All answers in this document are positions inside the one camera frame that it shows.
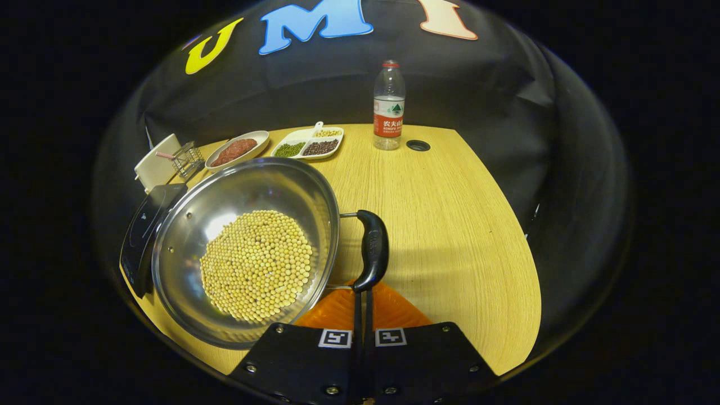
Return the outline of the white toaster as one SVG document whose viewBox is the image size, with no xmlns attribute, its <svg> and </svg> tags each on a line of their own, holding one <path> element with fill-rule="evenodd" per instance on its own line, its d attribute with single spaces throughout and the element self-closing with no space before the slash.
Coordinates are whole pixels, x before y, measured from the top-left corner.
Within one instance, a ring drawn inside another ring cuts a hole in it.
<svg viewBox="0 0 720 405">
<path fill-rule="evenodd" d="M 141 182 L 146 194 L 156 186 L 165 185 L 177 174 L 171 160 L 158 156 L 157 153 L 173 155 L 181 148 L 177 136 L 171 133 L 144 156 L 134 167 L 134 178 Z"/>
</svg>

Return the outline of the black induction cooktop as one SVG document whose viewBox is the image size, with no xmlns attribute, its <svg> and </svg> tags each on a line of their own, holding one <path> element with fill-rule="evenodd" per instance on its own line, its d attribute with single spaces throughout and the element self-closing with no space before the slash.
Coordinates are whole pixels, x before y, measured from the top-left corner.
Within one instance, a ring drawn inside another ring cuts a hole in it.
<svg viewBox="0 0 720 405">
<path fill-rule="evenodd" d="M 151 256 L 160 224 L 187 192 L 183 183 L 165 184 L 152 188 L 129 222 L 119 256 L 119 265 L 136 298 L 152 292 Z"/>
</svg>

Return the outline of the black backdrop cloth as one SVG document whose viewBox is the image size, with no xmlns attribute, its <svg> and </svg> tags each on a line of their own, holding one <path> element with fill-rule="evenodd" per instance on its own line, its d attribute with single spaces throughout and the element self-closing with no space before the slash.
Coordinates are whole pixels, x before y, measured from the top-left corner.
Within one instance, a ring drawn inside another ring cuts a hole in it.
<svg viewBox="0 0 720 405">
<path fill-rule="evenodd" d="M 632 176 L 622 137 L 601 100 L 561 57 L 491 11 L 463 0 L 478 39 L 421 30 L 418 0 L 324 0 L 354 5 L 373 30 L 324 38 L 319 0 L 265 0 L 219 57 L 185 73 L 175 49 L 141 80 L 110 122 L 93 169 L 98 268 L 119 283 L 121 241 L 141 203 L 131 166 L 149 141 L 306 125 L 365 123 L 380 62 L 399 61 L 409 122 L 458 131 L 488 167 L 525 232 L 538 267 L 542 318 L 530 358 L 546 356 L 599 309 L 623 262 Z"/>
</svg>

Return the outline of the stainless steel pot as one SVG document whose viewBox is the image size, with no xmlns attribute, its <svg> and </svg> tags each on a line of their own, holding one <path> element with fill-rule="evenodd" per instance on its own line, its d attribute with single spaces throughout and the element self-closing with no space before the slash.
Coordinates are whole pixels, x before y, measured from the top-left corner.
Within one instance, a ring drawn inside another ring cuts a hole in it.
<svg viewBox="0 0 720 405">
<path fill-rule="evenodd" d="M 224 225 L 255 210 L 295 218 L 314 256 L 309 285 L 298 300 L 268 320 L 250 323 L 211 304 L 201 284 L 200 258 Z M 311 165 L 262 158 L 223 169 L 186 192 L 160 224 L 151 259 L 155 295 L 175 323 L 195 338 L 219 348 L 249 349 L 272 323 L 299 321 L 331 287 L 341 218 L 329 181 Z"/>
</svg>

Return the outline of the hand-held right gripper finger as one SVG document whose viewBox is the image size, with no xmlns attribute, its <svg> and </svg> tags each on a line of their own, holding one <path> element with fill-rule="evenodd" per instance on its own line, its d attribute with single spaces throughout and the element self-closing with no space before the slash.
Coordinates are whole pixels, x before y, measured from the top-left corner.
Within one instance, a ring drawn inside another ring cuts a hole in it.
<svg viewBox="0 0 720 405">
<path fill-rule="evenodd" d="M 335 290 L 318 306 L 346 297 L 339 320 L 346 328 L 313 328 L 275 322 L 229 378 L 275 405 L 351 405 L 363 384 L 362 295 Z"/>
<path fill-rule="evenodd" d="M 452 321 L 376 328 L 378 298 L 366 292 L 363 397 L 375 405 L 470 405 L 497 375 Z"/>
</svg>

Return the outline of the pile of yellow soybeans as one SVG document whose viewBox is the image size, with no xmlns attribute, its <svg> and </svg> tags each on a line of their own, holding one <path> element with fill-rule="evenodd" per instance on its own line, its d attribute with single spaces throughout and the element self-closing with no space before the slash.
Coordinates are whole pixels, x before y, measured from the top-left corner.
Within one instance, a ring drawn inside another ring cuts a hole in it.
<svg viewBox="0 0 720 405">
<path fill-rule="evenodd" d="M 258 323 L 280 314 L 307 289 L 315 253 L 295 218 L 251 211 L 206 244 L 201 284 L 217 310 Z"/>
</svg>

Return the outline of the white round plate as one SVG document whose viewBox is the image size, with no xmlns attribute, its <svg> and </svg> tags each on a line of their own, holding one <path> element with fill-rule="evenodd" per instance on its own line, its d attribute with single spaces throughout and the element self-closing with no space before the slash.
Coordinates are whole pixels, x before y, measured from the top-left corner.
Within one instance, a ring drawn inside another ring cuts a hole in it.
<svg viewBox="0 0 720 405">
<path fill-rule="evenodd" d="M 267 145 L 268 132 L 264 130 L 256 130 L 231 138 L 209 155 L 205 161 L 205 168 L 214 173 L 257 158 L 267 148 Z"/>
</svg>

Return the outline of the clear water bottle, red label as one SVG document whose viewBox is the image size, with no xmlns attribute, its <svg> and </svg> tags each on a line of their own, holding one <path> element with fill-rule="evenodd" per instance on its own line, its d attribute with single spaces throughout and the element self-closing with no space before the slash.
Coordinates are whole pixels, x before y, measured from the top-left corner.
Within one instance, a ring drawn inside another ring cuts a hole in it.
<svg viewBox="0 0 720 405">
<path fill-rule="evenodd" d="M 399 148 L 406 112 L 406 83 L 399 62 L 384 61 L 373 88 L 373 145 L 391 151 Z"/>
</svg>

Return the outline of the white divided dish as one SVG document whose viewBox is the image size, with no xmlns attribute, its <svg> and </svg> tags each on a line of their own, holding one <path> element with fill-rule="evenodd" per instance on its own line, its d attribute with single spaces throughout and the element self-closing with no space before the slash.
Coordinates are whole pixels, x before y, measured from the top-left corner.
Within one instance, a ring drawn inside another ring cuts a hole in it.
<svg viewBox="0 0 720 405">
<path fill-rule="evenodd" d="M 342 130 L 344 131 L 344 128 L 341 128 L 341 127 L 337 127 L 337 126 L 326 126 L 326 125 L 324 124 L 324 122 L 316 122 L 316 123 L 314 124 L 313 128 L 307 128 L 307 129 L 303 129 L 303 130 L 295 130 L 295 131 L 289 133 L 287 136 L 285 136 L 285 138 L 283 138 L 283 139 L 277 144 L 277 146 L 280 145 L 280 144 L 282 144 L 282 143 L 306 142 L 306 144 L 305 144 L 303 150 L 301 151 L 301 153 L 300 153 L 298 156 L 294 156 L 293 158 L 290 158 L 290 159 L 318 160 L 318 159 L 329 158 L 330 156 L 332 156 L 332 154 L 335 153 L 335 151 L 337 151 L 337 149 L 339 149 L 340 144 L 342 143 L 342 141 L 343 141 L 343 139 L 344 139 L 344 134 L 343 134 L 342 136 L 337 136 L 337 137 L 316 138 L 316 137 L 313 137 L 313 133 L 314 133 L 315 131 L 318 131 L 318 130 L 321 130 L 321 129 L 331 129 L 331 128 L 342 129 Z M 334 139 L 339 140 L 339 146 L 337 147 L 337 149 L 335 149 L 334 153 L 327 154 L 327 155 L 321 155 L 321 156 L 303 156 L 303 151 L 304 151 L 304 149 L 306 148 L 306 146 L 308 145 L 309 142 L 329 141 L 329 140 L 334 140 Z"/>
</svg>

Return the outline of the pile of dark red beans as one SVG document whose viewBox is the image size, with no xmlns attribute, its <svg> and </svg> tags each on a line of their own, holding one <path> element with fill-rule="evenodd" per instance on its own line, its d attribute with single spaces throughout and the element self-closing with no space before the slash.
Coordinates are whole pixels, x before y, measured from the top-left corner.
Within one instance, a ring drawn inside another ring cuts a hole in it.
<svg viewBox="0 0 720 405">
<path fill-rule="evenodd" d="M 309 142 L 303 151 L 303 156 L 321 156 L 334 153 L 339 146 L 339 140 Z"/>
</svg>

